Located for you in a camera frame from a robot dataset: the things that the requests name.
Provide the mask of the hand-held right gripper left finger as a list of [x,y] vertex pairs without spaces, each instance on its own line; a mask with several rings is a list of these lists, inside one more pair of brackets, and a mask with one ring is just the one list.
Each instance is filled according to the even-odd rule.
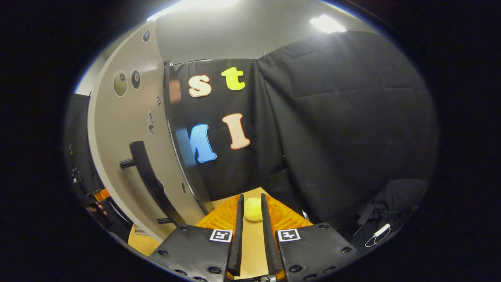
[[240,276],[244,207],[242,194],[229,198],[196,225],[177,227],[150,258],[193,282]]

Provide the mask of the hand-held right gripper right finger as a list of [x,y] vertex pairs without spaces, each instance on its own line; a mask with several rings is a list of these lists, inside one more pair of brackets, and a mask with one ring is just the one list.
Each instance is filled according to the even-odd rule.
[[313,224],[267,194],[261,211],[268,271],[278,282],[321,282],[361,257],[329,223]]

